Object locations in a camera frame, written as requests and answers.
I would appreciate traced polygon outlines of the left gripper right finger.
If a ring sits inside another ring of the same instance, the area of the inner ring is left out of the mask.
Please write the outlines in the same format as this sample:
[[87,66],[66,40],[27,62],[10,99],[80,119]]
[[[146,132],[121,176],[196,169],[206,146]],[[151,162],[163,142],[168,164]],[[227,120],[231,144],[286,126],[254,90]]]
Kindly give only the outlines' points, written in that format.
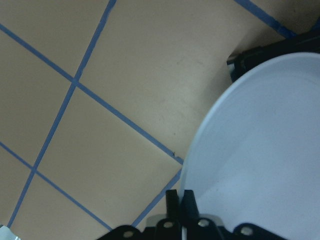
[[222,240],[217,225],[200,215],[192,190],[185,190],[181,200],[181,221],[186,229],[187,240]]

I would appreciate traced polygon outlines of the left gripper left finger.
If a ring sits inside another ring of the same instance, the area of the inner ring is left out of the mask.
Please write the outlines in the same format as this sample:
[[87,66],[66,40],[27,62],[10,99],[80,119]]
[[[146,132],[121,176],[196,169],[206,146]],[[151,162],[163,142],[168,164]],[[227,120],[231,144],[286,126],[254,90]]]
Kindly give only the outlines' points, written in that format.
[[155,240],[180,240],[179,197],[175,189],[165,192],[166,216],[155,227]]

